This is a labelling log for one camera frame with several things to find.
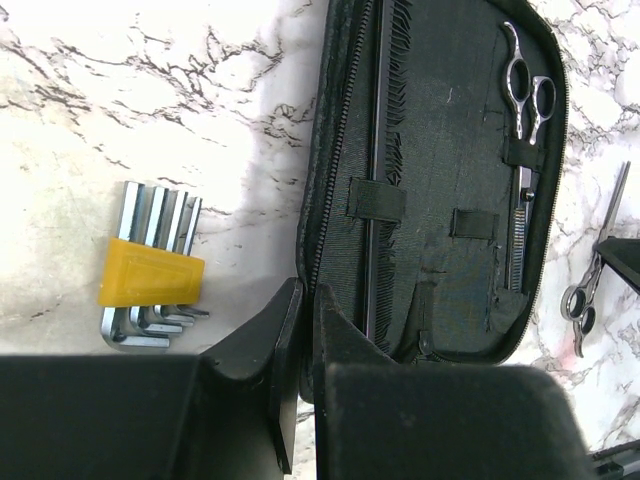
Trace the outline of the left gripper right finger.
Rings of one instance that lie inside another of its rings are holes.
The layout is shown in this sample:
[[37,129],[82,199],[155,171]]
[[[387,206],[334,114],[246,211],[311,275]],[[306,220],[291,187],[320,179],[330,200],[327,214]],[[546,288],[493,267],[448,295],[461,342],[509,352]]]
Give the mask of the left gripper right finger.
[[401,365],[313,301],[316,466],[321,479],[591,479],[561,387],[522,366]]

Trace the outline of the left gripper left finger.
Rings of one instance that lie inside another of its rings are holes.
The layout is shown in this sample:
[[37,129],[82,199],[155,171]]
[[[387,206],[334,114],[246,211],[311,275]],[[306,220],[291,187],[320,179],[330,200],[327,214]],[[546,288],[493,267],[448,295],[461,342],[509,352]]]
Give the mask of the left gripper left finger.
[[5,356],[5,479],[281,479],[298,396],[300,280],[198,355]]

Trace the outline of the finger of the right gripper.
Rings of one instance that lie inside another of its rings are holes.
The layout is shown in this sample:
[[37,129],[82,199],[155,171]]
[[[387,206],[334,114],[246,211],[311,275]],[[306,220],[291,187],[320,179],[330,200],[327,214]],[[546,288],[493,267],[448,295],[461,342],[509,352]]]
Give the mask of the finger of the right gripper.
[[640,239],[609,237],[596,246],[602,261],[640,294]]

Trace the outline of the silver scissors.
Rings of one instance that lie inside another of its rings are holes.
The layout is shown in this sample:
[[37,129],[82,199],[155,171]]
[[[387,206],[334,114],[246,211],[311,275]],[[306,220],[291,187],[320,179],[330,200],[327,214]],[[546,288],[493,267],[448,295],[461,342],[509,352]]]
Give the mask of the silver scissors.
[[610,237],[615,225],[622,195],[626,186],[631,162],[623,164],[613,190],[607,213],[599,236],[592,247],[589,266],[577,284],[570,285],[561,299],[562,317],[572,323],[574,353],[583,358],[583,342],[595,325],[596,309],[594,298],[604,268],[604,260],[596,247]]
[[543,163],[538,136],[543,124],[554,115],[557,90],[551,77],[530,72],[516,27],[505,21],[502,28],[510,46],[504,73],[504,95],[513,122],[507,160],[514,168],[506,285],[509,290],[520,292],[523,289],[530,210],[536,199],[535,175],[541,171]]

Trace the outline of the black zip tool case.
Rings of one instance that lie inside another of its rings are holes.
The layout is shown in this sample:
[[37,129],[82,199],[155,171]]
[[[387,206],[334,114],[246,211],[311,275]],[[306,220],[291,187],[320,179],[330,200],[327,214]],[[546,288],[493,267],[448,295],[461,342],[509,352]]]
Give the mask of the black zip tool case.
[[[567,80],[550,26],[526,1],[410,1],[399,187],[393,233],[392,320],[386,354],[399,362],[498,364],[517,349],[539,289],[567,133]],[[367,206],[375,94],[375,1],[328,5],[297,239],[308,292],[329,286],[364,329]],[[507,288],[510,56],[502,23],[517,29],[533,75],[556,85],[538,136],[542,168],[526,243],[523,289]]]

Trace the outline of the black hair comb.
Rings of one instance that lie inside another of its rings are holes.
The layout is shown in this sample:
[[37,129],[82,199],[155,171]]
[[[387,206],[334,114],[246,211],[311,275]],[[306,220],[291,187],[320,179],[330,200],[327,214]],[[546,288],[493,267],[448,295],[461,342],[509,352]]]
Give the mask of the black hair comb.
[[392,320],[393,233],[406,195],[399,187],[403,157],[399,126],[405,118],[405,61],[411,47],[410,1],[380,1],[376,19],[375,94],[371,124],[367,206],[364,331],[380,350]]

